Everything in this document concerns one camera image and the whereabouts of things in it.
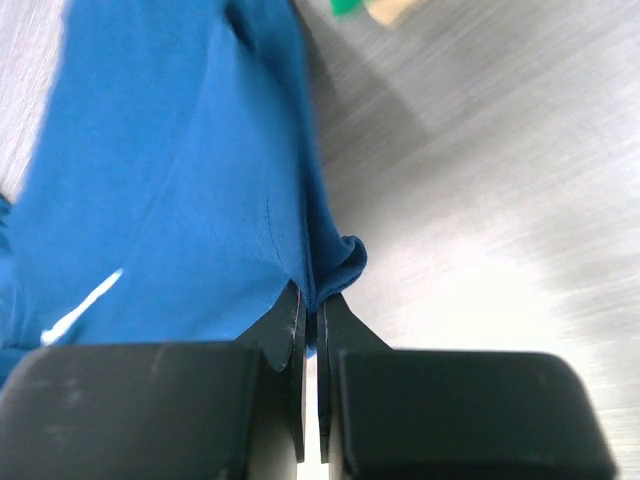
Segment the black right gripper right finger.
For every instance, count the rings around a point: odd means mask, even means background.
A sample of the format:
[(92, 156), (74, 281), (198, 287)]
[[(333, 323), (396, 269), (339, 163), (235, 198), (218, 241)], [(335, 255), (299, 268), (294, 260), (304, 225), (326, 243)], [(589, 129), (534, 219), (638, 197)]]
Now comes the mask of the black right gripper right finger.
[(342, 296), (317, 313), (321, 460), (334, 479), (613, 479), (586, 389), (540, 352), (390, 347)]

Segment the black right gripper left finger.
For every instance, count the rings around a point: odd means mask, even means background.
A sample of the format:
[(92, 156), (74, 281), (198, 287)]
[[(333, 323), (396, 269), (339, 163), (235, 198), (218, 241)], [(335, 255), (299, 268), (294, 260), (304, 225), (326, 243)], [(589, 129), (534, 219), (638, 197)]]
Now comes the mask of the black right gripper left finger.
[(231, 342), (50, 347), (1, 391), (5, 479), (293, 479), (306, 309), (288, 285)]

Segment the blue Mickey print t-shirt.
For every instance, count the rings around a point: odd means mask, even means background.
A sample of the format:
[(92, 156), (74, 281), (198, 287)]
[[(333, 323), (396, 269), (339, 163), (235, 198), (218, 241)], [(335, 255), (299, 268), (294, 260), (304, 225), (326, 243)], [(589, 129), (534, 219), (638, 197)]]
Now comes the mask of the blue Mickey print t-shirt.
[(232, 340), (316, 310), (363, 243), (322, 179), (289, 1), (75, 1), (23, 190), (1, 206), (1, 372), (41, 347)]

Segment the folded beige t-shirt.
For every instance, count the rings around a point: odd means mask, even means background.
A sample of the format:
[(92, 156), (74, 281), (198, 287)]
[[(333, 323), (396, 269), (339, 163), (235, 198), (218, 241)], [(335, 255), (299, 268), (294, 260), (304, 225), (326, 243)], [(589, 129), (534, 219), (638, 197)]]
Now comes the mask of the folded beige t-shirt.
[(391, 27), (422, 0), (368, 0), (364, 2), (369, 16), (383, 27)]

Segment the folded green t-shirt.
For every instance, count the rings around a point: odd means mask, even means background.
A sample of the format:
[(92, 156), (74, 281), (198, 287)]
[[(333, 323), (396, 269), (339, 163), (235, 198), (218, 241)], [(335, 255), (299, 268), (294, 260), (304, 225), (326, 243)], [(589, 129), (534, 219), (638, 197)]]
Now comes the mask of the folded green t-shirt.
[(335, 16), (353, 14), (363, 7), (364, 0), (330, 0), (331, 11)]

